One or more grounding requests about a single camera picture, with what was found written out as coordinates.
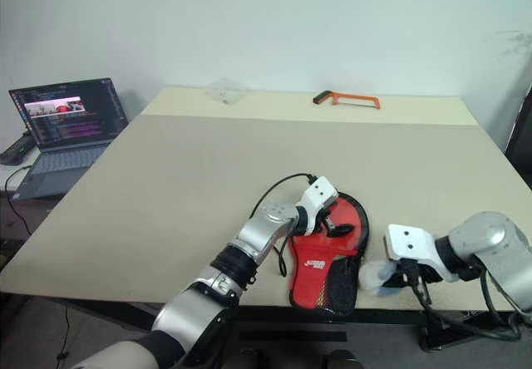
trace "laptop trackpad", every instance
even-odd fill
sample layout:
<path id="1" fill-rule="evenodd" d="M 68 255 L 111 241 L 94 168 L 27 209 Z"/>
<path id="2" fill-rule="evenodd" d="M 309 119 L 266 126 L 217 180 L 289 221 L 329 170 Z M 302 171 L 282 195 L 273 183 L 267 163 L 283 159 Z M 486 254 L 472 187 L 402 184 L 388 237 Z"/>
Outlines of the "laptop trackpad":
<path id="1" fill-rule="evenodd" d="M 50 172 L 43 177 L 41 184 L 35 190 L 37 196 L 64 194 L 81 178 L 88 168 Z"/>

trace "black cable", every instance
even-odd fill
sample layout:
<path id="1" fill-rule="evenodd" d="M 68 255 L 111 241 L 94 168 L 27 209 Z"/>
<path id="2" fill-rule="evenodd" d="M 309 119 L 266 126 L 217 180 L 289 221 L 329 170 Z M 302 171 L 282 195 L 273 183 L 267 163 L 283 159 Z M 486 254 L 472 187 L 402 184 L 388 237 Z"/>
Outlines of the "black cable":
<path id="1" fill-rule="evenodd" d="M 493 305 L 493 301 L 491 301 L 490 290 L 488 289 L 488 282 L 486 279 L 486 273 L 486 269 L 482 268 L 482 272 L 480 273 L 480 286 L 482 287 L 482 294 L 484 295 L 485 305 L 488 307 L 488 310 L 490 311 L 493 320 L 499 323 L 500 325 L 506 326 L 505 321 L 502 320 L 499 313 L 495 309 L 495 306 Z"/>
<path id="2" fill-rule="evenodd" d="M 63 345 L 61 347 L 61 352 L 59 352 L 56 356 L 56 359 L 57 359 L 56 369 L 59 368 L 59 364 L 61 363 L 61 361 L 64 361 L 68 357 L 68 352 L 65 352 L 65 347 L 67 346 L 68 332 L 70 331 L 70 321 L 68 320 L 68 307 L 67 306 L 65 306 L 65 319 L 66 319 L 65 338 L 63 340 Z"/>
<path id="3" fill-rule="evenodd" d="M 508 325 L 512 333 L 501 333 L 501 332 L 491 332 L 488 330 L 480 329 L 479 327 L 471 326 L 463 322 L 457 322 L 453 319 L 450 319 L 449 317 L 446 317 L 445 315 L 442 315 L 438 311 L 434 310 L 431 305 L 426 301 L 425 296 L 422 292 L 417 290 L 416 287 L 412 286 L 412 290 L 414 291 L 414 294 L 417 297 L 417 300 L 419 303 L 425 308 L 427 313 L 432 315 L 433 317 L 437 317 L 441 321 L 451 325 L 455 330 L 459 332 L 463 332 L 466 334 L 473 334 L 479 337 L 485 337 L 485 338 L 491 338 L 494 340 L 499 340 L 502 342 L 517 342 L 521 339 L 521 333 L 519 328 L 517 327 L 517 312 L 512 314 L 508 320 Z"/>
<path id="4" fill-rule="evenodd" d="M 24 228 L 26 228 L 26 232 L 28 235 L 32 235 L 32 232 L 30 232 L 30 229 L 29 227 L 27 226 L 27 222 L 26 220 L 24 219 L 24 217 L 22 217 L 16 210 L 15 208 L 13 207 L 13 204 L 11 203 L 11 199 L 9 199 L 9 192 L 7 192 L 7 184 L 9 183 L 9 181 L 11 180 L 11 178 L 13 176 L 15 176 L 15 174 L 17 174 L 18 172 L 22 171 L 22 170 L 27 170 L 28 168 L 31 168 L 30 165 L 26 165 L 25 167 L 22 167 L 22 168 L 19 168 L 18 170 L 16 170 L 15 172 L 13 172 L 11 175 L 9 175 L 6 179 L 6 183 L 3 185 L 3 189 L 6 191 L 6 199 L 7 199 L 7 203 L 9 204 L 9 207 L 11 207 L 11 210 L 13 211 L 13 213 L 24 223 Z"/>
<path id="5" fill-rule="evenodd" d="M 272 186 L 269 187 L 268 190 L 266 190 L 262 196 L 260 196 L 260 199 L 259 201 L 257 201 L 257 204 L 253 207 L 253 210 L 251 211 L 251 214 L 249 215 L 249 217 L 253 217 L 255 215 L 255 212 L 257 211 L 257 209 L 259 208 L 260 204 L 263 202 L 263 200 L 266 198 L 266 196 L 268 196 L 268 194 L 274 190 L 275 188 L 277 188 L 280 184 L 282 184 L 283 182 L 287 181 L 287 180 L 290 180 L 292 178 L 297 178 L 299 176 L 306 176 L 307 179 L 308 179 L 308 183 L 312 183 L 314 180 L 316 180 L 316 176 L 312 175 L 312 174 L 306 174 L 304 172 L 299 172 L 297 174 L 292 174 L 292 175 L 289 175 L 289 176 L 285 176 L 284 178 L 282 178 L 281 180 L 278 180 L 277 182 L 275 182 Z M 277 249 L 277 247 L 273 246 L 273 251 L 275 251 L 275 253 L 278 255 L 278 264 L 279 264 L 279 272 L 281 273 L 281 275 L 286 278 L 287 276 L 287 269 L 286 269 L 286 262 L 284 261 L 284 258 L 283 258 L 283 251 L 284 251 L 284 248 L 286 246 L 286 243 L 288 242 L 288 238 L 286 238 L 284 241 L 283 241 L 283 245 L 281 247 L 281 250 L 279 251 Z"/>

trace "beige table surface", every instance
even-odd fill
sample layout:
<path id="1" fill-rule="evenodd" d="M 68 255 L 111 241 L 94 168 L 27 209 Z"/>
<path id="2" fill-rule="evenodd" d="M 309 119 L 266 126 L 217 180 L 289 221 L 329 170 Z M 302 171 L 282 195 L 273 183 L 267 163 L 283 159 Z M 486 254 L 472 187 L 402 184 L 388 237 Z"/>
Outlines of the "beige table surface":
<path id="1" fill-rule="evenodd" d="M 365 207 L 366 259 L 390 223 L 445 235 L 498 210 L 532 236 L 532 192 L 458 98 L 382 97 L 382 110 L 252 92 L 232 106 L 169 87 L 111 144 L 0 274 L 0 288 L 162 303 L 239 231 L 257 198 L 294 172 L 327 176 Z M 302 180 L 271 199 L 295 202 Z M 485 309 L 477 282 L 431 285 L 435 308 Z M 498 293 L 495 305 L 507 308 Z M 287 306 L 273 254 L 242 304 Z M 419 309 L 410 290 L 360 292 L 359 308 Z"/>

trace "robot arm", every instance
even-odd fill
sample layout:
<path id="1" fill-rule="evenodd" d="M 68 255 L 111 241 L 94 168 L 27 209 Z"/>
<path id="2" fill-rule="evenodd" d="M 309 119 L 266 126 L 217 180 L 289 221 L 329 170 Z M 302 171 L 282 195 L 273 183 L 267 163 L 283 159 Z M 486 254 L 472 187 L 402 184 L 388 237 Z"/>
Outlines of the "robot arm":
<path id="1" fill-rule="evenodd" d="M 423 229 L 389 225 L 385 245 L 392 261 L 411 260 L 436 272 L 431 281 L 475 279 L 483 266 L 510 304 L 532 315 L 532 248 L 501 213 L 475 214 L 437 240 Z"/>
<path id="2" fill-rule="evenodd" d="M 73 368 L 163 369 L 206 362 L 217 343 L 228 336 L 239 298 L 254 283 L 257 267 L 275 242 L 312 233 L 320 211 L 337 197 L 331 183 L 320 177 L 295 206 L 262 204 L 199 277 L 163 307 L 152 332 L 108 347 Z"/>

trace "gray floor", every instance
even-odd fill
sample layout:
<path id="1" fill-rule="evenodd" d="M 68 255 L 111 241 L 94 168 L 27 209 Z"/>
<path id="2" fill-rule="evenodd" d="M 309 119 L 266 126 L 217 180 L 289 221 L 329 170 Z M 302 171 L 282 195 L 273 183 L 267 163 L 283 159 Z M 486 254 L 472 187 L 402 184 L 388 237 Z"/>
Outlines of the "gray floor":
<path id="1" fill-rule="evenodd" d="M 46 217 L 47 210 L 55 203 L 36 201 L 18 204 L 27 217 L 31 230 Z M 26 238 L 20 221 L 12 215 L 5 200 L 1 204 L 2 237 Z M 53 368 L 56 355 L 61 349 L 66 330 L 65 308 L 44 298 L 31 298 L 12 316 L 10 322 L 2 318 L 0 340 L 0 368 Z M 66 350 L 69 357 L 60 367 L 70 367 L 94 352 L 120 340 L 140 336 L 141 332 L 126 330 L 114 323 L 68 309 L 71 322 Z M 238 330 L 274 329 L 272 324 L 246 324 L 237 329 L 229 344 L 228 369 L 242 368 L 236 352 L 243 348 L 260 348 L 271 361 L 272 368 L 320 368 L 324 353 L 336 348 L 352 351 L 366 369 L 441 369 L 463 368 L 532 368 L 532 332 L 523 331 L 523 340 L 518 343 L 478 340 L 442 352 L 427 354 L 417 345 L 417 329 L 388 325 L 322 325 L 303 326 L 291 330 L 344 331 L 347 342 L 301 343 L 301 342 L 239 342 Z"/>

